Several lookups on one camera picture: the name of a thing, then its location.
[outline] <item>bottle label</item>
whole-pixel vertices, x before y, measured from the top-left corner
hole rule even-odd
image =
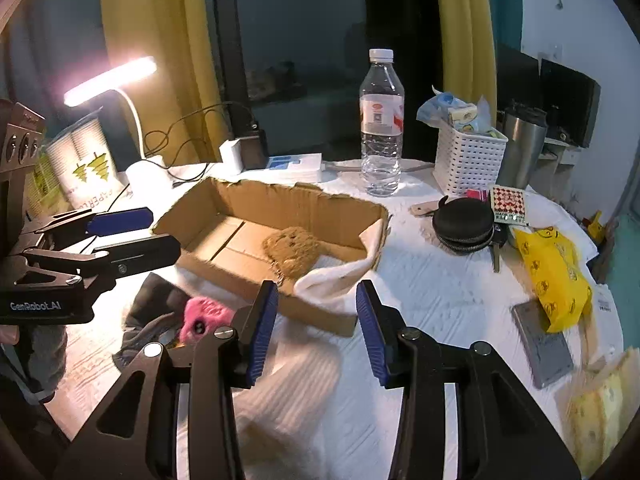
[[[400,95],[363,95],[360,98],[360,129],[363,134],[402,134],[404,98]]]

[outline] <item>cardboard box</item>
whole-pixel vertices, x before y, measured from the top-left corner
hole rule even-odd
[[[253,301],[263,280],[277,281],[261,247],[270,233],[301,226],[321,241],[324,253],[352,262],[366,256],[359,235],[379,219],[385,223],[382,247],[388,225],[384,206],[330,195],[309,184],[232,184],[210,177],[188,190],[153,232],[177,238],[182,247],[178,265]],[[281,314],[337,335],[353,335],[355,314],[334,314],[305,303],[293,296],[293,285],[285,280],[280,287]]]

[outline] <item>white plastic basket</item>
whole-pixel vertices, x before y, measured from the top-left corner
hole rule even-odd
[[[507,137],[463,134],[443,124],[433,176],[446,195],[464,195],[467,189],[489,189],[495,184]]]

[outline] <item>gray smartphone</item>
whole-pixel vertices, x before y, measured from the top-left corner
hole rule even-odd
[[[546,388],[574,369],[562,332],[546,332],[549,320],[538,300],[516,305],[512,312],[538,389]]]

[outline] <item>brown plush toy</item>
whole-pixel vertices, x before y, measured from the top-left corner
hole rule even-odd
[[[297,279],[311,270],[320,256],[320,244],[302,227],[287,227],[262,241],[264,253],[283,278]]]

